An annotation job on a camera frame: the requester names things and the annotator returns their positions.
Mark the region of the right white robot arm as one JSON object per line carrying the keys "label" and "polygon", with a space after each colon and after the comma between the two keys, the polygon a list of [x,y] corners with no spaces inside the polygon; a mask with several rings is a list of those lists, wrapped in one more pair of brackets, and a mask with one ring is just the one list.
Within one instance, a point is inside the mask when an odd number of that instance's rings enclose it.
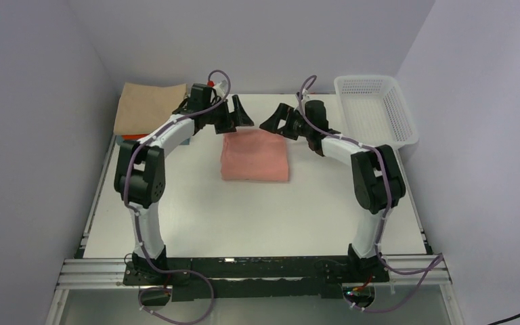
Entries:
{"label": "right white robot arm", "polygon": [[321,100],[309,100],[300,108],[280,104],[260,128],[292,140],[304,137],[316,154],[350,167],[355,198],[364,219],[349,245],[346,272],[352,280],[364,280],[380,263],[381,237],[390,211],[406,195],[393,147],[363,144],[330,128]]}

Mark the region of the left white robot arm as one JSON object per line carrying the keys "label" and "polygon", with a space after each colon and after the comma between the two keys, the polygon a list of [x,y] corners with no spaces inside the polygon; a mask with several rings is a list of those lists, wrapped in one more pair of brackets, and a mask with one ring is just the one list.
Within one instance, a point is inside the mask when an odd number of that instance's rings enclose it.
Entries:
{"label": "left white robot arm", "polygon": [[120,147],[114,189],[133,220],[131,264],[150,284],[161,283],[168,272],[158,216],[166,186],[166,157],[207,125],[217,134],[254,125],[240,98],[228,95],[229,89],[212,83],[194,84],[163,125],[139,140],[124,141]]}

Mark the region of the pink t shirt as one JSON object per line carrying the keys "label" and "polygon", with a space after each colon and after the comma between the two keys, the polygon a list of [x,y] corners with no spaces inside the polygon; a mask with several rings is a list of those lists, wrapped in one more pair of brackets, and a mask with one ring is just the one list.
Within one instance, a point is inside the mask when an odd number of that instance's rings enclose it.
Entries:
{"label": "pink t shirt", "polygon": [[288,182],[286,140],[260,129],[226,133],[220,156],[224,181]]}

